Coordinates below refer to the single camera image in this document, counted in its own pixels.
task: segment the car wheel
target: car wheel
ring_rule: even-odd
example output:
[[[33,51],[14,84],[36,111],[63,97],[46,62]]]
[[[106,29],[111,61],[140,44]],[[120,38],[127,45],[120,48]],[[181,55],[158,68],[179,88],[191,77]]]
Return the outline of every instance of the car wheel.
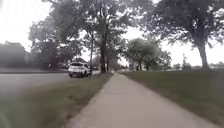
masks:
[[[84,77],[88,77],[88,74],[86,71],[84,72]]]
[[[73,75],[72,74],[69,74],[69,77],[73,78]]]

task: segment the car windshield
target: car windshield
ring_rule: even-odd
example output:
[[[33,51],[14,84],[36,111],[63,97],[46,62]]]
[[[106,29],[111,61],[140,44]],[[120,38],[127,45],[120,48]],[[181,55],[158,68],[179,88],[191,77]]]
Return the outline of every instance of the car windshield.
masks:
[[[81,63],[72,63],[71,66],[83,66]]]

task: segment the car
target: car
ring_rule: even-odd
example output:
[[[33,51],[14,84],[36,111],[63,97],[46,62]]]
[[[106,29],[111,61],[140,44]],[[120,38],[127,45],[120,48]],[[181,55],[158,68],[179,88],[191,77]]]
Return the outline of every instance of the car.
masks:
[[[73,76],[88,77],[90,74],[91,70],[87,63],[73,62],[69,64],[68,75],[71,78]]]

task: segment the grass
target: grass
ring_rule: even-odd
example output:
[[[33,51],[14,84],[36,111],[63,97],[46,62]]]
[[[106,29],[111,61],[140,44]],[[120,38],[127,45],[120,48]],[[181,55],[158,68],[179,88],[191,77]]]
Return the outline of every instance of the grass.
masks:
[[[10,128],[62,128],[88,104],[110,76],[75,79],[1,99],[0,110],[4,112]],[[0,126],[5,123],[0,119]]]
[[[224,127],[224,71],[124,73],[188,110]]]

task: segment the curb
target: curb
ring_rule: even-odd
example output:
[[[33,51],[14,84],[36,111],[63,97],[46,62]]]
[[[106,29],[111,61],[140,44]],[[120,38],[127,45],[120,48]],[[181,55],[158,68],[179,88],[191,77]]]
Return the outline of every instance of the curb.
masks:
[[[67,71],[49,71],[49,72],[0,72],[0,74],[59,74],[67,73]]]

